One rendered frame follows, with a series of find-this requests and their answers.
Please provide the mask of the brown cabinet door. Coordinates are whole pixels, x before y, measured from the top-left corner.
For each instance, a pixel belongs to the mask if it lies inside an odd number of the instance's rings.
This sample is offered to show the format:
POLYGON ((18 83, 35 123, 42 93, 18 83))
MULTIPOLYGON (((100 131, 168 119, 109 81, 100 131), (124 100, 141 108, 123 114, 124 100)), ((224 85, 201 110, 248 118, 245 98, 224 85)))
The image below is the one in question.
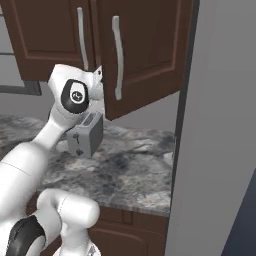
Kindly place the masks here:
POLYGON ((56 64, 81 68, 77 9, 83 10, 88 69, 96 66, 89 0, 0 0, 20 76, 46 81, 56 64))
POLYGON ((96 63, 103 68, 109 120, 182 88, 196 0, 91 0, 96 63), (124 55, 122 99, 117 101, 117 55, 112 17, 120 17, 124 55))

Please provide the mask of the brown base cabinet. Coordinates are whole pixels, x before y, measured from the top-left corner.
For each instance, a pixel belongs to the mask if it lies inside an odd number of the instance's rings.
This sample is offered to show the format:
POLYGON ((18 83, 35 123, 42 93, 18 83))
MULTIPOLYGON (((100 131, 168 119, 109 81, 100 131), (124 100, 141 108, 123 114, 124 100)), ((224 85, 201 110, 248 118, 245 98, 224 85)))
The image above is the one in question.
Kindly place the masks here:
POLYGON ((101 206, 88 233, 102 256, 164 256, 167 224, 167 217, 101 206))

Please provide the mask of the grey fridge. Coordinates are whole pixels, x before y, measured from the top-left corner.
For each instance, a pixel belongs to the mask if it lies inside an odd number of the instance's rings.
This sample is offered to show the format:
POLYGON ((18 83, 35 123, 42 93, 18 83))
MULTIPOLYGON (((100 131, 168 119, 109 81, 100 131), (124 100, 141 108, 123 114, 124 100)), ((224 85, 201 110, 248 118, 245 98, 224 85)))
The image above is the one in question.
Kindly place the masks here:
POLYGON ((256 0, 201 0, 165 256, 221 256, 256 169, 256 0))

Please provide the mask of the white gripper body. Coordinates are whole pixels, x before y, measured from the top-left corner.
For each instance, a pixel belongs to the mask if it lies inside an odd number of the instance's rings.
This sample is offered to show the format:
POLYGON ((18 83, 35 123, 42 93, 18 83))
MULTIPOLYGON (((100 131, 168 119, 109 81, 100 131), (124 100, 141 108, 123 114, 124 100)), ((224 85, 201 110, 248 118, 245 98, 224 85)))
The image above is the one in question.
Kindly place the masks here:
POLYGON ((103 73, 102 67, 99 66, 94 72, 89 72, 89 95, 92 100, 101 100, 104 96, 103 93, 103 73))

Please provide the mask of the grey toaster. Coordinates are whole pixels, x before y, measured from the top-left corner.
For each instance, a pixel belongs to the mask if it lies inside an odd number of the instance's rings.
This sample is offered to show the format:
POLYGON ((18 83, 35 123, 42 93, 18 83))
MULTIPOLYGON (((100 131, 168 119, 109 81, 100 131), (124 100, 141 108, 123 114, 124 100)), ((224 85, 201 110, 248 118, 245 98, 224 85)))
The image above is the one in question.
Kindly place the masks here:
POLYGON ((103 116, 100 112, 86 113, 80 123, 66 133, 69 152, 91 158, 103 139, 103 116))

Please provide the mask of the grey window frame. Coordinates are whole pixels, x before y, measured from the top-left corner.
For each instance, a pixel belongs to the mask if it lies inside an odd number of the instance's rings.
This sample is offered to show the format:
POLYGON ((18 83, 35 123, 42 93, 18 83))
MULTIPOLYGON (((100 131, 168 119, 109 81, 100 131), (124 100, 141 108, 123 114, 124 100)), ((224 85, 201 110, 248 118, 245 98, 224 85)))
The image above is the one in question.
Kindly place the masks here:
POLYGON ((23 81, 0 7, 0 93, 41 95, 38 81, 23 81))

